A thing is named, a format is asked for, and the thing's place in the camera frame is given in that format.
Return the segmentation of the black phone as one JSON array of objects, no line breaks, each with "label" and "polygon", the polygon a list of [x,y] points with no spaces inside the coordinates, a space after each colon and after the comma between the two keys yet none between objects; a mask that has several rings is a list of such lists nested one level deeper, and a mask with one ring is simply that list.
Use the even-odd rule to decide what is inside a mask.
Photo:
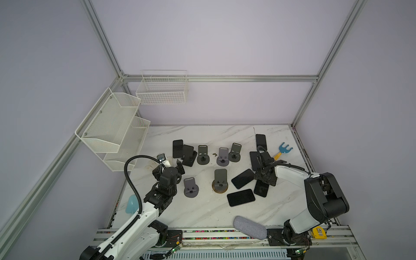
[{"label": "black phone", "polygon": [[262,167],[261,157],[259,152],[250,152],[251,167],[254,172]]},{"label": "black phone", "polygon": [[247,204],[256,200],[255,195],[251,189],[246,189],[227,195],[227,200],[231,207]]},{"label": "black phone", "polygon": [[260,197],[266,198],[269,191],[269,184],[262,182],[261,180],[256,181],[253,193]]},{"label": "black phone", "polygon": [[247,169],[231,180],[236,189],[241,189],[254,180],[255,174],[251,169]]},{"label": "black phone", "polygon": [[256,139],[256,148],[259,148],[262,151],[268,150],[267,139],[264,134],[256,134],[255,139]]},{"label": "black phone", "polygon": [[183,157],[183,146],[184,146],[183,140],[182,139],[174,140],[172,142],[172,145],[173,145],[172,147],[173,158],[181,159]]}]

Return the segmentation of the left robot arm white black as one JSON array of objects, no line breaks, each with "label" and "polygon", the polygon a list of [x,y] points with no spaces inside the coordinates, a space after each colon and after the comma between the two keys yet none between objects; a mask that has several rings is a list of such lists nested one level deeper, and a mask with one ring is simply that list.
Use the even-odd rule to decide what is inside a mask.
[{"label": "left robot arm white black", "polygon": [[[153,170],[157,182],[144,199],[140,197],[128,173],[130,162],[142,158],[158,163]],[[99,246],[88,246],[81,253],[81,260],[139,260],[150,248],[166,244],[168,226],[158,218],[177,194],[177,185],[185,174],[182,162],[177,160],[177,165],[173,167],[163,154],[158,155],[157,158],[137,155],[125,162],[123,171],[127,183],[138,200],[138,210],[116,233]]]}]

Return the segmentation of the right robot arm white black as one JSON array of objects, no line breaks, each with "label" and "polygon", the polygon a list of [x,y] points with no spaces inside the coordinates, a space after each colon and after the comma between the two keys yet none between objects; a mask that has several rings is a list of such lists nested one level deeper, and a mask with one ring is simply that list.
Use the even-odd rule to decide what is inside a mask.
[{"label": "right robot arm white black", "polygon": [[300,235],[349,211],[349,203],[333,174],[308,172],[284,160],[275,160],[263,146],[257,147],[256,160],[259,167],[255,180],[275,186],[280,178],[305,191],[306,208],[284,223],[282,242],[286,245],[295,245]]}]

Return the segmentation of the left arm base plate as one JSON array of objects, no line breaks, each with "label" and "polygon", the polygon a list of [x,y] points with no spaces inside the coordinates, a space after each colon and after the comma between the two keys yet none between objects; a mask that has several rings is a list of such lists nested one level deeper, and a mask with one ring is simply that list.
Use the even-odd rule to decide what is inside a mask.
[{"label": "left arm base plate", "polygon": [[159,233],[156,248],[173,248],[183,238],[182,230],[166,230]]}]

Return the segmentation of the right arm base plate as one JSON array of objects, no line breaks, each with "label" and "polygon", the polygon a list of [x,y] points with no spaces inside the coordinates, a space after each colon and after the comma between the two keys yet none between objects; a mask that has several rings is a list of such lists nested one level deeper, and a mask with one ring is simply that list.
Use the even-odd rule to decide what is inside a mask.
[{"label": "right arm base plate", "polygon": [[283,228],[280,229],[267,229],[267,239],[270,246],[310,246],[312,241],[310,235],[307,232],[302,234],[294,234],[288,242],[284,238]]}]

